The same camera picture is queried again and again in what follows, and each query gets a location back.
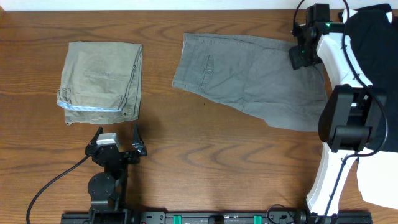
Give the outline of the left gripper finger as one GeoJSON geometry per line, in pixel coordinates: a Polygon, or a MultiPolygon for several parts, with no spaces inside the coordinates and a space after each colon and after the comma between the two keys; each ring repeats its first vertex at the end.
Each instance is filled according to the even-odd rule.
{"type": "Polygon", "coordinates": [[[144,144],[144,141],[141,138],[137,123],[135,123],[133,126],[132,146],[139,156],[147,155],[147,148],[146,145],[144,144]]]}
{"type": "Polygon", "coordinates": [[[103,134],[103,128],[99,127],[96,134],[93,136],[91,141],[88,143],[88,149],[95,148],[97,146],[97,139],[99,138],[100,134],[103,134]]]}

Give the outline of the grey shorts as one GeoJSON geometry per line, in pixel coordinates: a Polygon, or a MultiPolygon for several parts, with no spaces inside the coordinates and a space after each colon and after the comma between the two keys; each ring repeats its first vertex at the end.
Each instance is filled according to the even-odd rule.
{"type": "Polygon", "coordinates": [[[323,65],[292,68],[283,40],[249,35],[184,35],[172,82],[264,120],[273,128],[316,132],[327,103],[323,65]]]}

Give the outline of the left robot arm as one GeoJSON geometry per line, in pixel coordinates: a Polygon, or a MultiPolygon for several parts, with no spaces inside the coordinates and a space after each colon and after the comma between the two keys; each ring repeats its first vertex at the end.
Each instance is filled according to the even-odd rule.
{"type": "Polygon", "coordinates": [[[121,152],[116,133],[104,133],[98,128],[96,134],[85,148],[85,154],[104,168],[88,182],[91,207],[86,223],[137,224],[140,214],[127,208],[126,190],[128,166],[140,163],[147,155],[137,124],[133,126],[133,150],[121,152]]]}

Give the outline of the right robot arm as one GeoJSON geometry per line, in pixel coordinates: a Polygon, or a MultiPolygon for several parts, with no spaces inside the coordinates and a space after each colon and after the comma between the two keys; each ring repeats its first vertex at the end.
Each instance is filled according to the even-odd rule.
{"type": "Polygon", "coordinates": [[[378,153],[368,145],[379,122],[387,118],[387,94],[363,72],[346,28],[332,21],[293,23],[292,34],[298,40],[289,50],[293,68],[324,63],[333,89],[318,123],[321,163],[299,223],[354,223],[370,217],[340,213],[339,200],[353,162],[378,153]]]}

